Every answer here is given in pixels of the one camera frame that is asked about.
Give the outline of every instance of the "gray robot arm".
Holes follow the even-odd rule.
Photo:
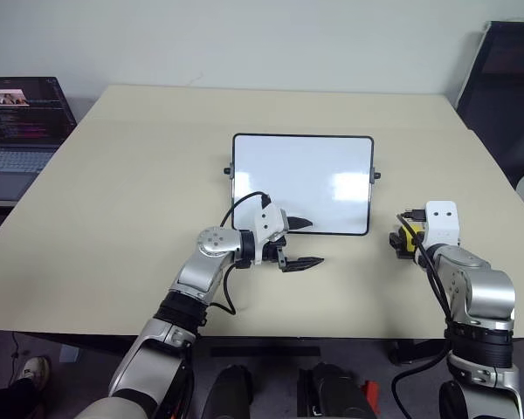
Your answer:
[[[522,419],[519,371],[513,364],[514,287],[503,271],[459,246],[456,205],[431,201],[403,214],[417,225],[423,248],[434,264],[450,307],[445,337],[447,364],[454,380],[439,398],[443,419],[492,417]],[[427,269],[407,227],[390,236],[401,258],[413,257]]]
[[[223,272],[262,260],[277,262],[282,271],[299,271],[323,260],[288,261],[283,256],[284,235],[295,228],[290,221],[301,227],[311,223],[287,218],[269,196],[263,196],[254,221],[254,231],[211,227],[200,233],[196,250],[114,373],[108,398],[87,407],[77,419],[142,419],[158,412],[163,417],[184,417],[194,387],[187,356],[197,329],[205,324],[206,309]]]

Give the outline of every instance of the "table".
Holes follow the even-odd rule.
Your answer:
[[[451,199],[462,245],[513,280],[524,336],[524,204],[442,96],[159,86],[108,87],[1,227],[0,329],[140,332],[230,204],[237,132],[371,135],[383,178],[367,236],[289,236],[289,256],[325,262],[233,273],[238,315],[210,309],[202,334],[441,337],[424,273],[388,233],[396,213]]]

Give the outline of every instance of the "whiteboard frame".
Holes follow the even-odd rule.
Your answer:
[[[341,232],[326,232],[326,231],[300,231],[292,230],[288,234],[312,234],[312,235],[326,235],[326,236],[366,236],[370,229],[370,202],[372,197],[372,187],[375,183],[375,168],[373,166],[375,157],[375,140],[370,135],[325,135],[325,134],[267,134],[267,133],[236,133],[232,140],[232,161],[231,161],[231,206],[235,203],[235,142],[240,135],[258,136],[258,137],[317,137],[317,138],[364,138],[370,141],[369,154],[369,195],[367,200],[367,226],[362,233],[341,233]],[[231,227],[235,227],[235,210],[231,213]]]

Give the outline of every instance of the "person's foot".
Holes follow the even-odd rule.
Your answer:
[[[17,379],[29,378],[33,381],[35,388],[42,391],[49,381],[50,371],[49,361],[43,356],[37,356],[27,360]]]

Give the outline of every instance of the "white wall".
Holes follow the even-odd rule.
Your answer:
[[[109,83],[447,93],[524,0],[0,0],[0,75],[55,75],[83,114]]]

